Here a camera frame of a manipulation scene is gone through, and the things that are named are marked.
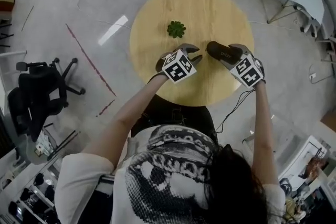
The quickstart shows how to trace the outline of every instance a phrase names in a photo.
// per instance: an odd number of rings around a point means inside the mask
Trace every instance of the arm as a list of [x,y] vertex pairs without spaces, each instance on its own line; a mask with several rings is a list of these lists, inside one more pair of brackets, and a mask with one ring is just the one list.
[[82,152],[104,157],[116,167],[130,130],[167,79],[166,76],[154,77],[117,112],[101,136]]
[[263,81],[256,86],[256,127],[252,169],[262,184],[279,184],[273,154],[272,123]]

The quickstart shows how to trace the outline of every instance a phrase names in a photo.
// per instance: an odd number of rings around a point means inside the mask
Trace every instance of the round wooden table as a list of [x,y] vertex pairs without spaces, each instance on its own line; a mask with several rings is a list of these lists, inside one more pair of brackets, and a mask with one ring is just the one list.
[[[182,38],[167,33],[168,24],[180,21],[186,27]],[[131,59],[140,78],[147,83],[156,74],[159,57],[182,43],[196,45],[202,54],[197,73],[173,84],[166,82],[158,95],[170,102],[202,106],[230,96],[240,83],[217,60],[206,52],[206,45],[244,44],[254,51],[254,40],[246,15],[232,0],[148,0],[138,12],[130,37]]]

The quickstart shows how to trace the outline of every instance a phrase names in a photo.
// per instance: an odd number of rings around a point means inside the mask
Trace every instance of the white t-shirt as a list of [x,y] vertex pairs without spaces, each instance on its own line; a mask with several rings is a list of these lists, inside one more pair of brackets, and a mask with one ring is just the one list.
[[[206,223],[205,167],[215,147],[203,133],[178,125],[151,127],[129,138],[115,173],[110,223]],[[97,155],[64,158],[55,193],[62,224],[78,223],[100,177],[112,172],[112,163]],[[284,192],[278,185],[264,189],[272,212],[281,216]]]

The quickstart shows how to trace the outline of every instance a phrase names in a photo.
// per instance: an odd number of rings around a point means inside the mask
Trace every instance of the succulent plant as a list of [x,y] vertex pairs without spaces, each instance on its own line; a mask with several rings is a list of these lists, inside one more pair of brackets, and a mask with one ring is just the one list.
[[186,28],[184,27],[184,24],[181,24],[181,22],[171,21],[171,23],[168,25],[167,32],[173,38],[181,38],[184,35],[185,30]]

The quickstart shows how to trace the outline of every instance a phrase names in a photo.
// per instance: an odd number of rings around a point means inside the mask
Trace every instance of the cable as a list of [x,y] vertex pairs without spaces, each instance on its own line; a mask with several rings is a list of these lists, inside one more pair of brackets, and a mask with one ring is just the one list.
[[[216,129],[216,133],[217,133],[217,134],[223,132],[223,130],[224,130],[223,124],[224,124],[224,122],[227,120],[227,118],[228,118],[233,112],[235,112],[235,111],[237,110],[237,108],[243,103],[243,101],[244,101],[244,100],[245,100],[245,99],[246,99],[252,92],[254,92],[255,90],[256,90],[256,89],[253,89],[253,90],[251,90],[251,91],[245,91],[245,92],[243,92],[243,93],[239,96],[239,98],[238,98],[238,102],[237,102],[236,106],[232,109],[232,111],[231,111],[229,114],[226,115],[225,119],[222,121],[222,123],[221,123],[221,124],[218,126],[218,128]],[[242,100],[240,100],[240,98],[242,97],[242,95],[243,95],[244,93],[247,93],[247,94],[242,98]]]
[[[86,12],[84,12],[83,10],[81,10],[80,9],[80,7],[79,7],[79,2],[80,2],[81,0],[78,0],[77,1],[77,8],[81,11],[81,12],[83,12],[87,17],[89,17],[90,19],[91,19],[91,16],[89,16]],[[128,27],[128,26],[126,26],[126,25],[120,25],[120,24],[116,24],[116,23],[110,23],[110,22],[106,22],[106,21],[104,21],[104,20],[94,20],[95,22],[100,22],[100,23],[106,23],[106,24],[109,24],[109,25],[119,25],[119,26],[122,26],[122,27],[125,27],[125,28],[127,28],[127,29],[131,29],[130,27]]]
[[333,75],[330,75],[330,76],[327,76],[327,77],[325,77],[325,78],[323,78],[323,79],[320,79],[320,80],[318,80],[318,81],[314,81],[314,82],[313,82],[313,79],[310,79],[310,75],[311,75],[311,73],[310,73],[310,69],[312,68],[312,66],[313,66],[313,65],[310,65],[310,67],[309,67],[309,69],[308,69],[308,79],[309,79],[309,81],[310,81],[311,84],[317,84],[317,83],[319,83],[319,82],[321,82],[321,81],[323,81],[323,80],[325,80],[325,79],[329,79],[329,78],[333,77]]

